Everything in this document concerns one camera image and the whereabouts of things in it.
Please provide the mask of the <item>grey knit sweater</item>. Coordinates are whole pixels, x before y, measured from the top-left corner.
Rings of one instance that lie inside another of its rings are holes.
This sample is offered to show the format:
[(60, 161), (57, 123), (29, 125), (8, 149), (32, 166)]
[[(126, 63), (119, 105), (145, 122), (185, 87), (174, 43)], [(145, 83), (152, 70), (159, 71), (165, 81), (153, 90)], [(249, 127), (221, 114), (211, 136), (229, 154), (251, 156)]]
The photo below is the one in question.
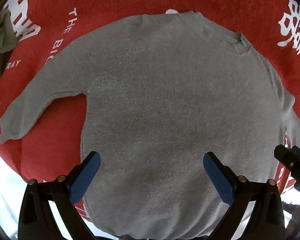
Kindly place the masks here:
[(203, 169), (206, 152), (265, 181), (284, 137), (300, 147), (295, 99), (275, 69), (242, 34), (198, 12), (132, 16), (72, 41), (9, 105), (0, 142), (78, 94), (87, 98), (81, 155), (101, 156), (85, 209), (114, 236), (207, 235), (226, 205)]

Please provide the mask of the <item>green-grey cloth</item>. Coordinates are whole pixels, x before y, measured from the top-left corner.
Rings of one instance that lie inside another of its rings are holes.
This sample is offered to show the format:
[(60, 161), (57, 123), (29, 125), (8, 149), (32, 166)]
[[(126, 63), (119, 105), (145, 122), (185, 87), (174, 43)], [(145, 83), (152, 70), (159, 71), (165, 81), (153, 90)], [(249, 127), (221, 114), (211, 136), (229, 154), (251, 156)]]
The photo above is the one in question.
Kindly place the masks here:
[(21, 36), (16, 36), (13, 30), (11, 12), (2, 9), (0, 12), (0, 54), (14, 50), (20, 39)]

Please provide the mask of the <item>red blanket white lettering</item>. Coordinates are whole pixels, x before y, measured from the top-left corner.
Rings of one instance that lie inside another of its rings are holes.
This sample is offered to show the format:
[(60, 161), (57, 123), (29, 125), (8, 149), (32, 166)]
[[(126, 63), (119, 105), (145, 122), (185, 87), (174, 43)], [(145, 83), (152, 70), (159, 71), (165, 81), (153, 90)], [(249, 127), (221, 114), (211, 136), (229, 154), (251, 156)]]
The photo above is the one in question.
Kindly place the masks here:
[[(198, 11), (242, 33), (295, 96), (300, 118), (300, 0), (0, 0), (20, 41), (4, 62), (0, 118), (44, 64), (74, 39), (119, 19), (141, 14)], [(0, 142), (0, 157), (21, 178), (52, 180), (80, 162), (86, 98), (57, 99), (22, 139)]]

